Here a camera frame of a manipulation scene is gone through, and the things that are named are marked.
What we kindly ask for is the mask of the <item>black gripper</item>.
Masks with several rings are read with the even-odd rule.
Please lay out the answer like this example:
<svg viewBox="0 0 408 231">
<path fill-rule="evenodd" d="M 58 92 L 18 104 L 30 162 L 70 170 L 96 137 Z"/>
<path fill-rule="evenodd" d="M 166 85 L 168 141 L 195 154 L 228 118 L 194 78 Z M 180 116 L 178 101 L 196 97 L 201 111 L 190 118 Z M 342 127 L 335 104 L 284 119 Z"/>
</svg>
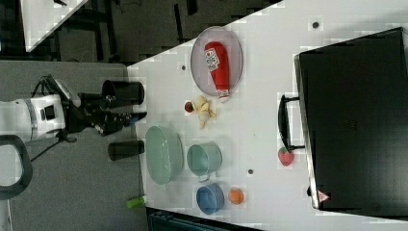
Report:
<svg viewBox="0 0 408 231">
<path fill-rule="evenodd" d="M 78 99 L 69 100 L 65 104 L 65 130 L 73 134 L 86 128 L 95 128 L 101 136 L 108 136 L 147 116 L 147 112 L 111 112 L 116 105 L 114 96 L 80 93 Z"/>
</svg>

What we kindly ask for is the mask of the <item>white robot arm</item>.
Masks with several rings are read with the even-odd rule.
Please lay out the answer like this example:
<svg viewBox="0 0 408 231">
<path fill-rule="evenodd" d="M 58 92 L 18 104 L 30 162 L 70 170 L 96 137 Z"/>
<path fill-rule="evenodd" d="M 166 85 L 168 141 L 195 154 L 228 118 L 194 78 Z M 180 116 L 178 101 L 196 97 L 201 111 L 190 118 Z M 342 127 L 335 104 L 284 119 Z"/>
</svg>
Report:
<svg viewBox="0 0 408 231">
<path fill-rule="evenodd" d="M 58 94 L 1 102 L 1 199 L 18 196 L 29 186 L 33 177 L 32 162 L 26 143 L 58 138 L 75 142 L 66 130 L 65 109 L 76 105 L 70 98 Z"/>
</svg>

